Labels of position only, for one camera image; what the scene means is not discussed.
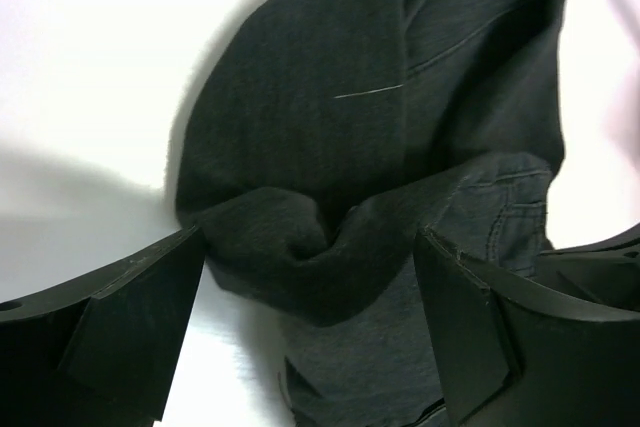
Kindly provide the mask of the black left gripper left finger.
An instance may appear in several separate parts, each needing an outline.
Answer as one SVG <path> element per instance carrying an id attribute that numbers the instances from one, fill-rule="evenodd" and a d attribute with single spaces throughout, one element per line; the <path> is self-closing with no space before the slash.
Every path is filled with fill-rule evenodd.
<path id="1" fill-rule="evenodd" d="M 1 304 L 1 423 L 151 426 L 162 419 L 204 265 L 184 229 Z"/>

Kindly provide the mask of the black trousers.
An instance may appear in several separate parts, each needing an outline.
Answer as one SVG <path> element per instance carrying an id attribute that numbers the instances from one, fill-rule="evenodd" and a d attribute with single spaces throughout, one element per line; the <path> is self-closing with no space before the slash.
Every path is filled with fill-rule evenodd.
<path id="1" fill-rule="evenodd" d="M 298 425 L 447 424 L 414 238 L 531 275 L 564 3 L 268 0 L 217 62 L 176 213 L 222 289 L 278 312 Z"/>

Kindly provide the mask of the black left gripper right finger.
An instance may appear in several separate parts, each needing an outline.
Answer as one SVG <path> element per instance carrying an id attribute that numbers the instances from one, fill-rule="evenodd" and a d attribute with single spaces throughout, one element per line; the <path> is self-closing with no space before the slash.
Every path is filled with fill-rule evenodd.
<path id="1" fill-rule="evenodd" d="M 416 274 L 453 426 L 639 422 L 639 231 L 547 251 L 525 278 L 431 230 Z"/>

